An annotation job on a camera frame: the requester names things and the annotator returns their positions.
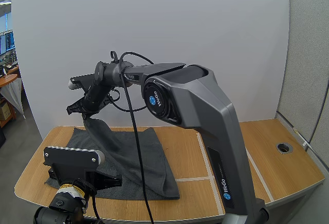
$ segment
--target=white wall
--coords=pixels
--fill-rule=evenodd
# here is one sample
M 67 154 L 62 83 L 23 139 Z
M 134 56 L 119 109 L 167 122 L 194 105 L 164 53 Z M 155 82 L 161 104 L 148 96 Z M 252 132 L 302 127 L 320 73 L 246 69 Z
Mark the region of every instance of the white wall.
M 275 116 L 288 0 L 12 0 L 12 14 L 21 74 L 42 137 L 54 126 L 82 124 L 80 115 L 66 113 L 83 94 L 69 90 L 68 80 L 94 72 L 99 60 L 109 62 L 111 50 L 158 63 L 202 64 L 214 70 L 240 121 Z M 133 106 L 143 106 L 139 86 L 130 93 Z M 118 103 L 127 107 L 122 96 Z M 131 126 L 130 115 L 111 106 L 97 117 Z M 165 125 L 147 110 L 136 120 Z

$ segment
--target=gray cloth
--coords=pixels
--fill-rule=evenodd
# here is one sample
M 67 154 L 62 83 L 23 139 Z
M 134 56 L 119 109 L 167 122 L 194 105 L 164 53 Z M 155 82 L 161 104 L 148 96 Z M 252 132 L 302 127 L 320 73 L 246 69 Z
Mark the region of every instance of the gray cloth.
M 122 186 L 99 190 L 97 197 L 123 200 L 142 200 L 142 180 L 135 135 L 133 132 L 113 132 L 108 125 L 97 119 L 84 121 L 86 130 L 74 129 L 67 147 L 100 150 L 105 163 L 98 171 L 116 176 L 122 175 Z M 161 143 L 153 130 L 138 133 L 143 158 L 148 200 L 179 199 L 174 175 L 169 167 Z M 56 180 L 47 184 L 59 188 Z

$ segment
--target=gray robot arm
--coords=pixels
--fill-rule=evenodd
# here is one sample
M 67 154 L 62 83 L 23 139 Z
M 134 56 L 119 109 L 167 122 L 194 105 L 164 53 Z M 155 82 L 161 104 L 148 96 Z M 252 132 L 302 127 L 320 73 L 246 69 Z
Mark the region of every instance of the gray robot arm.
M 165 63 L 134 67 L 124 62 L 126 86 L 139 84 L 148 110 L 158 119 L 201 134 L 225 209 L 223 223 L 266 223 L 268 212 L 256 199 L 248 157 L 235 109 L 218 86 L 214 73 L 202 66 Z M 68 113 L 97 113 L 119 81 L 118 62 L 98 63 L 85 97 Z M 79 86 L 79 78 L 73 84 Z M 97 105 L 88 105 L 101 100 Z

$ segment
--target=circular joint cover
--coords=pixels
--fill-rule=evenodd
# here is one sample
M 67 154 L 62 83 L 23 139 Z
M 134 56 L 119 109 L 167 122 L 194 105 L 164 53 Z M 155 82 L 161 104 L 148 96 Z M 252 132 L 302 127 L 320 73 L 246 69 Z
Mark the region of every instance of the circular joint cover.
M 98 85 L 103 80 L 104 75 L 104 63 L 98 62 L 95 68 L 95 83 Z
M 168 97 L 160 85 L 154 82 L 146 83 L 143 93 L 145 104 L 153 115 L 163 117 L 167 114 Z

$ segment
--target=wooden desk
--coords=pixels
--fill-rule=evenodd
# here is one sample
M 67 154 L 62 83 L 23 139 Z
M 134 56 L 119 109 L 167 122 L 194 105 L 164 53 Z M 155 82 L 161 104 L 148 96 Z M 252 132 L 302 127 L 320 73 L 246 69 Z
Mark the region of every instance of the wooden desk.
M 17 74 L 8 74 L 0 78 L 0 87 L 4 87 L 17 79 Z
M 7 71 L 7 74 L 12 74 L 16 71 L 18 71 L 20 68 L 18 66 L 15 66 L 13 68 L 11 68 L 10 70 Z
M 248 150 L 256 197 L 263 198 L 269 208 L 279 206 L 302 196 L 319 185 L 324 176 L 304 149 L 278 120 L 241 123 Z M 44 166 L 43 149 L 46 146 L 65 146 L 73 127 L 56 127 L 42 142 L 15 186 L 16 196 L 48 206 L 57 189 L 44 182 L 48 166 Z M 131 127 L 112 130 L 132 131 Z M 154 220 L 177 222 L 219 222 L 224 208 L 214 187 L 212 172 L 207 170 L 203 143 L 195 130 L 179 127 L 154 128 L 178 184 L 179 200 L 149 201 Z M 290 143 L 294 150 L 280 154 L 276 144 Z M 102 218 L 116 220 L 149 220 L 144 201 L 96 198 Z M 87 216 L 95 216 L 88 208 Z

